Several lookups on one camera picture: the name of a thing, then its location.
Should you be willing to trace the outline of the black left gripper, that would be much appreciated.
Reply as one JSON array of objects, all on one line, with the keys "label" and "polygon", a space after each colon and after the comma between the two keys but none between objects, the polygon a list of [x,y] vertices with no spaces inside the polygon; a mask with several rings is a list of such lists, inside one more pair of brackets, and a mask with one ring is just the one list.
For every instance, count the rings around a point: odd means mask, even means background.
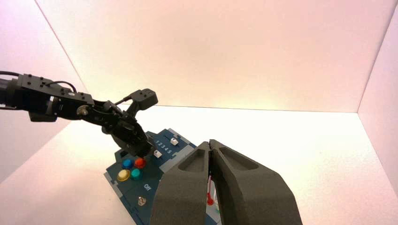
[{"label": "black left gripper", "polygon": [[134,100],[126,111],[111,101],[95,100],[94,103],[92,110],[100,115],[100,125],[105,134],[111,135],[132,156],[145,157],[153,154],[153,135],[146,132],[144,138],[144,131],[136,119],[137,112],[142,110],[138,102]]}]

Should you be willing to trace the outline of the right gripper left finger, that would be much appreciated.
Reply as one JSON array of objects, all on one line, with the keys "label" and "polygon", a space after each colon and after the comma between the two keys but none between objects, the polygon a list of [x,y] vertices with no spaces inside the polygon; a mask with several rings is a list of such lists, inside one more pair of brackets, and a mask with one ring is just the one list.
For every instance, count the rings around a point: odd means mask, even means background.
[{"label": "right gripper left finger", "polygon": [[210,151],[209,142],[202,142],[162,176],[150,224],[205,224]]}]

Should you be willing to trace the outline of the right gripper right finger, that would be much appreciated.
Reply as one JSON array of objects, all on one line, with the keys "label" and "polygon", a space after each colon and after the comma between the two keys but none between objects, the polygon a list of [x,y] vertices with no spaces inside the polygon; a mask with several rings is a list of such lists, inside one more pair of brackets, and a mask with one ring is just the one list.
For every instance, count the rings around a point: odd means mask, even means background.
[{"label": "right gripper right finger", "polygon": [[211,176],[223,225],[300,225],[295,196],[280,174],[210,140]]}]

